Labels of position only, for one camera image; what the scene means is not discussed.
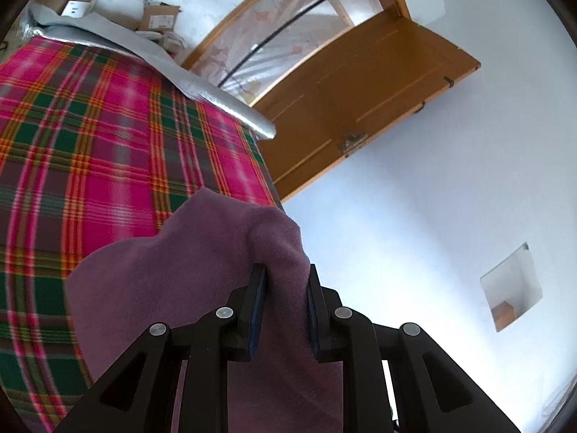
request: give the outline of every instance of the metal screw head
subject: metal screw head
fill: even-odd
[[[231,318],[234,314],[234,311],[231,308],[227,308],[226,306],[224,308],[220,308],[216,310],[216,317],[218,317],[219,319],[228,319]]]
[[[336,308],[335,309],[335,315],[337,316],[337,318],[339,319],[348,319],[353,315],[353,311],[351,311],[348,308]]]
[[[158,323],[158,324],[154,324],[153,326],[151,326],[150,328],[150,333],[152,335],[162,335],[166,332],[166,326],[164,324]]]
[[[411,337],[416,337],[420,334],[420,327],[412,322],[403,326],[403,332]]]

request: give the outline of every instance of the plaid blanket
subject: plaid blanket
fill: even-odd
[[[91,385],[63,282],[205,186],[280,205],[252,135],[143,62],[33,39],[0,67],[0,383],[51,432]]]

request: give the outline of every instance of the black cable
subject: black cable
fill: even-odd
[[[259,45],[253,48],[240,62],[236,64],[236,66],[227,74],[224,79],[218,83],[218,87],[222,88],[224,84],[238,71],[238,69],[243,66],[247,60],[249,60],[256,52],[261,50],[265,45],[267,45],[271,40],[273,40],[276,36],[278,36],[282,31],[284,31],[287,27],[289,27],[292,23],[297,21],[298,19],[302,18],[305,14],[307,14],[311,9],[316,8],[321,3],[324,3],[327,0],[318,0],[313,4],[307,6],[302,11],[296,13],[290,20],[288,20],[285,24],[275,30],[270,36],[268,36],[265,40],[263,40]]]

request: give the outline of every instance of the cardboard box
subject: cardboard box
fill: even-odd
[[[507,325],[512,324],[517,319],[515,308],[506,301],[503,301],[501,304],[492,308],[491,312],[493,314],[493,321],[495,322],[497,332],[500,332],[506,328]]]
[[[180,11],[180,6],[172,6],[166,3],[148,4],[144,7],[144,15],[142,16],[138,30],[156,32],[173,31]]]
[[[97,1],[98,0],[70,0],[64,7],[62,16],[82,18],[94,9]]]

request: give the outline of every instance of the purple towel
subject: purple towel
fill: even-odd
[[[342,368],[319,365],[307,340],[309,260],[281,210],[201,189],[154,238],[85,258],[66,282],[88,369],[97,379],[151,324],[179,327],[224,305],[254,263],[269,270],[260,346],[229,364],[231,433],[342,431]]]

